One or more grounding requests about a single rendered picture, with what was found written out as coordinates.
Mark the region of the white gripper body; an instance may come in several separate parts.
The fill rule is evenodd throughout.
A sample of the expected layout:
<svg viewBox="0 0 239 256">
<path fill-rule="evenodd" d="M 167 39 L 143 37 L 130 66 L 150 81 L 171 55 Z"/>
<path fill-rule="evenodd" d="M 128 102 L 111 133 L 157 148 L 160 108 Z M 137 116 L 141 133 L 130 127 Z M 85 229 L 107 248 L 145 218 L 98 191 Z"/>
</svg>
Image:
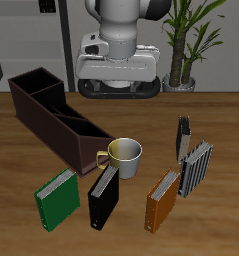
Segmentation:
<svg viewBox="0 0 239 256">
<path fill-rule="evenodd" d="M 144 45 L 138 45 L 135 54 L 124 60 L 80 54 L 76 62 L 76 76 L 79 79 L 151 82 L 156 77 L 159 56 L 156 47 Z"/>
</svg>

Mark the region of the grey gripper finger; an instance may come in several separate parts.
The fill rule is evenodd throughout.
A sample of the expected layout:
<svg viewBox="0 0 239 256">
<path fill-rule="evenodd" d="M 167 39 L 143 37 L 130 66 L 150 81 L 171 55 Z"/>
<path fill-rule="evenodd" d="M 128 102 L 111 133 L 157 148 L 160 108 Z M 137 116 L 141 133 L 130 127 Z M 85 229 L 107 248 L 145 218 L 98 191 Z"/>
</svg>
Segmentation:
<svg viewBox="0 0 239 256">
<path fill-rule="evenodd" d="M 141 81 L 135 81 L 133 83 L 130 83 L 130 92 L 135 93 L 137 91 L 137 88 L 141 85 Z"/>
<path fill-rule="evenodd" d="M 95 92 L 100 92 L 101 91 L 101 82 L 98 80 L 90 80 L 91 84 L 93 85 L 94 91 Z"/>
</svg>

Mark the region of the dark brown desk caddy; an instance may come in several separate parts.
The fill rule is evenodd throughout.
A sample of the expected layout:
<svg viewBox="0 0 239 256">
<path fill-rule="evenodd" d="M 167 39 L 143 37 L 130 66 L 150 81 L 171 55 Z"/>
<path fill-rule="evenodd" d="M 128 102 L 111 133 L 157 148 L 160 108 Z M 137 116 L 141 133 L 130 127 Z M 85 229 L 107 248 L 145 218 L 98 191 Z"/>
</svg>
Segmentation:
<svg viewBox="0 0 239 256">
<path fill-rule="evenodd" d="M 64 82 L 44 68 L 8 80 L 16 117 L 80 177 L 114 137 L 66 103 Z"/>
</svg>

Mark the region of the black and beige book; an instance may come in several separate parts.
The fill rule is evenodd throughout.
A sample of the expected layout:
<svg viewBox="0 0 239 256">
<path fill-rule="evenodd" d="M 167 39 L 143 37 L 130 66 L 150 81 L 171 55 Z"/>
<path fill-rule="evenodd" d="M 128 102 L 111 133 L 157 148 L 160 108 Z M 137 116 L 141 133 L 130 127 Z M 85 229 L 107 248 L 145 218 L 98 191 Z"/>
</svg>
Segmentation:
<svg viewBox="0 0 239 256">
<path fill-rule="evenodd" d="M 176 137 L 176 157 L 178 164 L 180 164 L 183 158 L 188 154 L 190 138 L 191 130 L 189 117 L 180 116 Z"/>
</svg>

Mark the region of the grey striped book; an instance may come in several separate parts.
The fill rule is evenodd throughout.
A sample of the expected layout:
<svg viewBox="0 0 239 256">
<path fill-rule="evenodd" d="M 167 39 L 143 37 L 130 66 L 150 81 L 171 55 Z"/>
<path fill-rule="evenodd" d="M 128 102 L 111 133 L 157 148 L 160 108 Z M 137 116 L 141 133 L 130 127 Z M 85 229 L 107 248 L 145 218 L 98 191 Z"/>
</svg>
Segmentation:
<svg viewBox="0 0 239 256">
<path fill-rule="evenodd" d="M 202 141 L 183 160 L 178 194 L 186 198 L 205 178 L 213 146 Z"/>
</svg>

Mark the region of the green book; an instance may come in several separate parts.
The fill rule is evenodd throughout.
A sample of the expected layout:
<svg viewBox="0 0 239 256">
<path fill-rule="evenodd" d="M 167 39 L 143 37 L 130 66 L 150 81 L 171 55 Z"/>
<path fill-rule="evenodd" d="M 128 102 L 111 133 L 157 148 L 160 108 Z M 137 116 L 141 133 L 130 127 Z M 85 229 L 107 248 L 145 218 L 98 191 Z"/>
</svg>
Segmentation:
<svg viewBox="0 0 239 256">
<path fill-rule="evenodd" d="M 76 173 L 64 169 L 36 190 L 34 197 L 42 226 L 53 231 L 80 206 Z"/>
</svg>

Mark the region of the orange book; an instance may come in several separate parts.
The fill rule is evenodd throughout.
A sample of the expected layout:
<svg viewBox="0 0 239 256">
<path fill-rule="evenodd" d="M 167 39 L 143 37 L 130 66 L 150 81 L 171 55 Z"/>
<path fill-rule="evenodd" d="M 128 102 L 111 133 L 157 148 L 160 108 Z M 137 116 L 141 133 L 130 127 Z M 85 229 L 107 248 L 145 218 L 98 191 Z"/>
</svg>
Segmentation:
<svg viewBox="0 0 239 256">
<path fill-rule="evenodd" d="M 175 205 L 180 174 L 168 169 L 147 195 L 145 229 L 154 234 Z"/>
</svg>

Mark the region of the green pot plant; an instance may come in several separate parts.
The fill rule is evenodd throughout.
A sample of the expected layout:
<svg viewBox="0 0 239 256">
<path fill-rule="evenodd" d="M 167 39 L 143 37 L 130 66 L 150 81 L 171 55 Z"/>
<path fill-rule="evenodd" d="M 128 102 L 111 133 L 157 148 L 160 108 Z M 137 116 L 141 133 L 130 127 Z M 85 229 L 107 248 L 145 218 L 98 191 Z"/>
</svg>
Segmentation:
<svg viewBox="0 0 239 256">
<path fill-rule="evenodd" d="M 197 60 L 205 60 L 203 53 L 206 50 L 222 44 L 222 41 L 216 41 L 220 28 L 204 38 L 210 21 L 196 27 L 208 13 L 226 2 L 214 0 L 207 4 L 207 1 L 204 0 L 196 10 L 193 10 L 192 0 L 173 0 L 174 14 L 169 14 L 170 18 L 163 22 L 172 29 L 171 32 L 167 31 L 167 35 L 170 39 L 168 44 L 173 48 L 170 73 L 162 79 L 164 92 L 193 92 L 196 81 L 190 76 L 192 64 Z"/>
</svg>

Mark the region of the yellow and white mug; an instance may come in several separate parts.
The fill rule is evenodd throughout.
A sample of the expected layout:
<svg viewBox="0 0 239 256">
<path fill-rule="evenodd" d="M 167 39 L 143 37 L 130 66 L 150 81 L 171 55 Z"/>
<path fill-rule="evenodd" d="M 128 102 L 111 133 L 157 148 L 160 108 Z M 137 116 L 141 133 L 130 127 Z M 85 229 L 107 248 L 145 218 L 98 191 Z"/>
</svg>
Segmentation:
<svg viewBox="0 0 239 256">
<path fill-rule="evenodd" d="M 118 138 L 113 140 L 106 151 L 96 153 L 96 164 L 100 169 L 106 166 L 99 162 L 101 156 L 107 156 L 112 167 L 119 169 L 120 179 L 130 179 L 136 173 L 142 155 L 142 146 L 131 138 Z"/>
</svg>

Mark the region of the flat black base plate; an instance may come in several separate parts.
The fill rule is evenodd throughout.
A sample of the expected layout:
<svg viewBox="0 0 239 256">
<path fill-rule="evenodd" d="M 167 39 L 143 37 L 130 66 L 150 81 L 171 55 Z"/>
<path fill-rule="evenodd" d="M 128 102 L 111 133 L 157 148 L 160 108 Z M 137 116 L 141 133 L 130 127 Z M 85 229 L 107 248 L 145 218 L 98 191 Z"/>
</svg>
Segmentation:
<svg viewBox="0 0 239 256">
<path fill-rule="evenodd" d="M 152 82 L 142 82 L 135 93 L 130 92 L 130 86 L 113 88 L 101 82 L 101 91 L 95 92 L 89 79 L 78 80 L 78 90 L 82 96 L 90 99 L 149 99 L 155 97 L 161 89 L 160 79 Z"/>
</svg>

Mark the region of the dark vertical post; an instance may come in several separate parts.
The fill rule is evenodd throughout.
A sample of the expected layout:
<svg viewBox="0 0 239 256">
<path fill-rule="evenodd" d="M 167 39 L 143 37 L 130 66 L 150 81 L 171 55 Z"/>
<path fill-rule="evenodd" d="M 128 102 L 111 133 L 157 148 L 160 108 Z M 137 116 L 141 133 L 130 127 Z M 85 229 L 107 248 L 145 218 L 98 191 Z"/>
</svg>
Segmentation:
<svg viewBox="0 0 239 256">
<path fill-rule="evenodd" d="M 61 23 L 62 41 L 65 57 L 68 90 L 75 91 L 74 66 L 71 49 L 71 39 L 68 21 L 67 0 L 58 0 L 59 16 Z"/>
</svg>

